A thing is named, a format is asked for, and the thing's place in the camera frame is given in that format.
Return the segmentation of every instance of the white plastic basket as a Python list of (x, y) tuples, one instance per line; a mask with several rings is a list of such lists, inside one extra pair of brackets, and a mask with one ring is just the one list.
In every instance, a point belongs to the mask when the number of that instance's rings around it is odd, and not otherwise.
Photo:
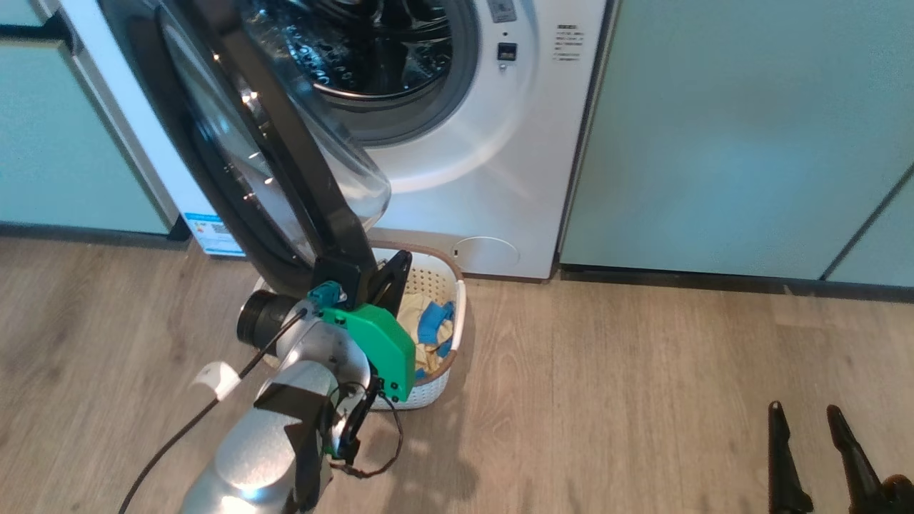
[[(454, 303), (451, 351), (434, 373), (416, 380), (412, 392), (405, 402), (395, 404), (397, 410), (427, 407), (438, 400), (438, 397), (444, 392), (444, 387), (448, 385), (448, 378), (451, 376), (451, 366), (457, 359), (460, 350), (463, 322), (466, 318), (466, 285), (463, 283), (463, 274), (456, 263), (431, 248), (379, 241), (372, 241), (371, 246), (379, 261), (390, 259), (400, 250), (412, 252), (412, 267), (409, 269), (406, 284), (407, 293), (424, 294), (439, 305)], [(265, 287), (266, 284), (261, 278), (254, 286), (254, 290)], [(265, 358), (264, 361), (274, 368), (279, 366), (279, 360), (275, 357)], [(388, 411), (390, 407), (385, 401), (378, 398), (372, 405), (372, 409)]]

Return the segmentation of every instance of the cabinet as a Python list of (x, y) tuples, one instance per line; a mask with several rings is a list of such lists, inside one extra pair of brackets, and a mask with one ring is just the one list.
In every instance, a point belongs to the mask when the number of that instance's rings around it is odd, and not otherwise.
[(914, 3), (617, 17), (561, 261), (820, 278), (914, 162)]
[(908, 180), (828, 280), (914, 287), (914, 180)]
[[(41, 21), (12, 0), (0, 23)], [(61, 48), (0, 41), (0, 70), (0, 223), (168, 233)]]

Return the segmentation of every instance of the white tape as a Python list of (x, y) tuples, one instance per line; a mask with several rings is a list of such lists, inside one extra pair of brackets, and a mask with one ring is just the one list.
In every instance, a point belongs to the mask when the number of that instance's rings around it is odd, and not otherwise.
[(216, 398), (221, 402), (241, 382), (238, 373), (222, 361), (210, 362), (200, 372), (190, 385), (203, 384), (216, 393)]

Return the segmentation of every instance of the clothes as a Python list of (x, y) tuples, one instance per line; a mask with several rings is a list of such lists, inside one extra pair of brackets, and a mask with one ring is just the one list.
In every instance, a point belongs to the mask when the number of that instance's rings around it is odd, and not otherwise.
[(434, 373), (451, 350), (453, 303), (434, 303), (424, 294), (404, 294), (397, 321), (416, 345), (416, 377)]

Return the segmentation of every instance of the green bracket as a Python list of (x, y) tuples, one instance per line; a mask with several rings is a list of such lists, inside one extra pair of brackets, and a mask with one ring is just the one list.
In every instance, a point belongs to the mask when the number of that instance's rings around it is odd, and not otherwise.
[(389, 311), (363, 304), (352, 311), (328, 307), (317, 315), (344, 327), (384, 380), (392, 402), (405, 402), (416, 381), (416, 348), (412, 337)]

